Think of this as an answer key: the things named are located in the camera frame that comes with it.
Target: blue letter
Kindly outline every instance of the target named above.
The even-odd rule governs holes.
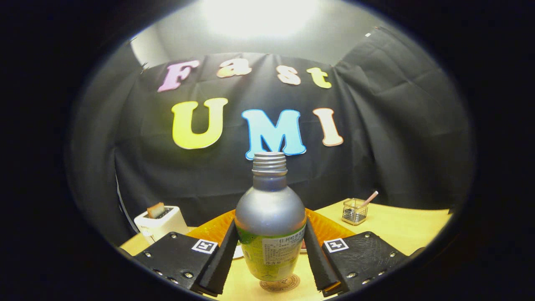
[[[288,155],[304,154],[307,148],[301,141],[299,132],[299,114],[295,110],[284,110],[280,113],[277,126],[273,126],[266,113],[262,110],[247,110],[241,116],[249,123],[249,151],[245,154],[252,160],[255,153],[266,152],[262,147],[262,139],[272,152],[279,152],[282,140],[286,145],[282,151]]]

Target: silver bottle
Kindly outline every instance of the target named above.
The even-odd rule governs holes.
[[[236,207],[236,227],[250,272],[277,281],[295,268],[307,222],[303,202],[286,182],[284,153],[256,153],[253,186]]]

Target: pink straw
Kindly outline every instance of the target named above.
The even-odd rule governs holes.
[[[362,204],[359,206],[359,208],[360,208],[360,207],[364,207],[364,206],[366,206],[366,205],[367,205],[369,202],[371,202],[371,200],[373,200],[378,194],[379,194],[379,192],[377,192],[377,190],[375,190],[375,192],[372,193],[372,195],[370,195],[370,197],[369,197],[364,203],[362,203]]]

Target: black curtain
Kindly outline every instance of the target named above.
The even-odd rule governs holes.
[[[132,235],[125,216],[133,219],[160,201],[179,206],[191,226],[236,207],[253,184],[252,163],[245,157],[248,124],[241,117],[248,109],[265,111],[273,124],[283,110],[300,112],[307,151],[287,157],[287,177],[310,209],[366,198],[374,190],[378,204],[444,209],[461,202],[471,184],[475,146],[454,82],[420,46],[385,27],[336,66],[236,53],[185,58],[141,73],[129,48],[115,54],[104,65],[107,76],[98,74],[89,86],[71,141],[79,204],[116,244]],[[252,71],[218,78],[219,64],[233,58],[247,59]],[[169,65],[194,59],[199,67],[179,88],[157,92]],[[301,84],[281,82],[278,65],[295,68]],[[328,74],[330,89],[314,84],[306,72],[312,67]],[[196,101],[192,130],[203,133],[208,128],[203,103],[215,97],[228,99],[219,140],[202,149],[178,147],[171,108]],[[334,111],[343,144],[322,144],[322,127],[312,113],[317,108]]]

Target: green label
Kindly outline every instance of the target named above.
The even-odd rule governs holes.
[[[301,249],[305,227],[285,235],[260,236],[240,227],[243,256],[251,273],[260,280],[277,281],[294,270]]]

